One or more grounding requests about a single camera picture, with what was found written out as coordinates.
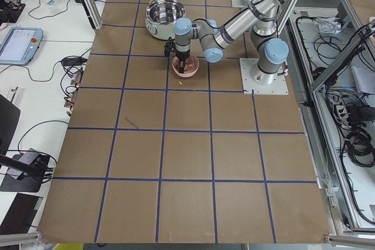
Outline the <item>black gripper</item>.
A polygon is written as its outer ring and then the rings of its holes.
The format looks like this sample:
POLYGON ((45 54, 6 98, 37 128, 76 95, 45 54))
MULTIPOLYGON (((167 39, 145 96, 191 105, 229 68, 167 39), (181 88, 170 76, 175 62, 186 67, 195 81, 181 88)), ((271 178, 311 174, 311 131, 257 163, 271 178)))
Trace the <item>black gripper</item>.
POLYGON ((175 55, 180 60, 180 63, 179 63, 179 73, 183 74, 183 72, 186 71, 186 62, 185 61, 190 56, 190 50, 188 50, 188 51, 175 50, 175 55))

